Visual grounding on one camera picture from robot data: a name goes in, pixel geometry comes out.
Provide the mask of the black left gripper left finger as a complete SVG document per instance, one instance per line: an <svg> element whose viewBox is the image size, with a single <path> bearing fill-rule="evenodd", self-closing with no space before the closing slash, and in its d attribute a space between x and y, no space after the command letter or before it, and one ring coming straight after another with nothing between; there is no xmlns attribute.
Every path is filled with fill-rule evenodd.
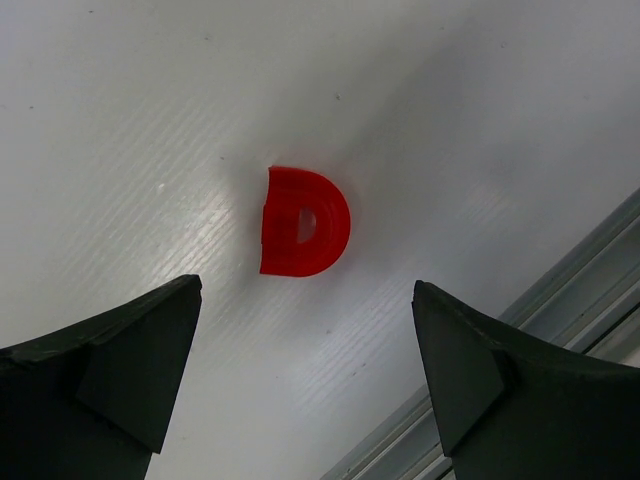
<svg viewBox="0 0 640 480"><path fill-rule="evenodd" d="M201 289L182 275L2 349L2 478L144 478L167 435Z"/></svg>

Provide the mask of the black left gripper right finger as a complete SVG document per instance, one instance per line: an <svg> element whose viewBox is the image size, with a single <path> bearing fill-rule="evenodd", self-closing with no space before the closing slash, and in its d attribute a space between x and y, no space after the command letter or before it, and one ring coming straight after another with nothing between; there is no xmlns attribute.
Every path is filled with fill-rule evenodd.
<svg viewBox="0 0 640 480"><path fill-rule="evenodd" d="M551 345L428 282L412 311L459 479L635 479L639 372Z"/></svg>

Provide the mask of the red arch lego piece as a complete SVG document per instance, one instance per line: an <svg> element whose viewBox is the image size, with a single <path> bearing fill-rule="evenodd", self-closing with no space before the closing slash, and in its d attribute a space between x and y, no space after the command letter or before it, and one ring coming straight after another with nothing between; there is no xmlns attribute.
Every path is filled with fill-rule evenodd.
<svg viewBox="0 0 640 480"><path fill-rule="evenodd" d="M315 217L315 230L300 242L303 210ZM300 168L269 168L261 227L261 274L287 277L319 274L340 258L350 232L349 206L329 179Z"/></svg>

